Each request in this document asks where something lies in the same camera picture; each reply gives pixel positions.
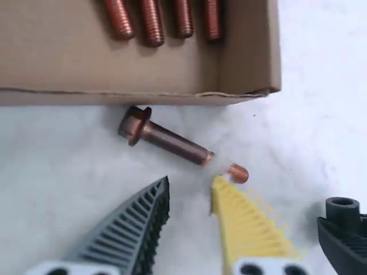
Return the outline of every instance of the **yellow serrated gripper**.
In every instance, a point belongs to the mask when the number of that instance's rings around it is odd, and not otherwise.
[[[283,262],[299,259],[284,231],[267,219],[266,213],[246,193],[221,176],[212,183],[212,212],[218,216],[224,274],[236,274],[233,267],[244,258],[268,257],[275,261],[281,258]]]

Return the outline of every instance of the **copper bolt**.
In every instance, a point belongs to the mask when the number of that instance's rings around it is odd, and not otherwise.
[[[214,157],[214,153],[196,143],[169,131],[150,121],[151,108],[144,111],[137,107],[130,107],[119,127],[119,134],[124,136],[130,146],[134,146],[140,139],[161,147],[197,165],[204,166]],[[238,164],[232,164],[227,172],[237,183],[244,183],[248,179],[248,171]]]
[[[141,0],[141,8],[147,45],[155,48],[162,46],[165,37],[157,0]]]
[[[174,0],[174,12],[179,38],[189,38],[194,34],[190,0]]]
[[[118,37],[123,40],[134,38],[135,33],[127,11],[126,0],[105,0],[104,2]]]
[[[209,42],[223,39],[222,0],[205,0],[205,29]]]

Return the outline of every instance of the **white table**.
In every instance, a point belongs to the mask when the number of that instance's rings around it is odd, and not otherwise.
[[[154,107],[153,119],[250,171],[315,274],[335,274],[316,235],[333,195],[367,210],[367,2],[280,0],[283,91],[230,107]],[[209,183],[196,167],[116,133],[122,107],[0,108],[1,274],[59,258],[114,207],[169,175],[171,218],[155,274],[220,274]]]

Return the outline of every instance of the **cardboard box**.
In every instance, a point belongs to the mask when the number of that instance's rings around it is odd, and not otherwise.
[[[0,1],[0,105],[226,105],[280,90],[277,0],[227,0],[222,45],[206,43],[202,0],[194,36],[170,37],[167,1],[157,49],[113,40],[103,0]]]

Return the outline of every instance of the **small copper cap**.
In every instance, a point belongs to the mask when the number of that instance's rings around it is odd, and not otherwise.
[[[246,168],[239,166],[234,163],[227,170],[229,174],[232,176],[232,180],[235,183],[245,183],[248,180],[248,171]]]
[[[134,146],[142,136],[144,126],[149,122],[151,108],[147,107],[144,111],[138,107],[130,107],[119,127],[119,135],[128,140],[128,145]]]

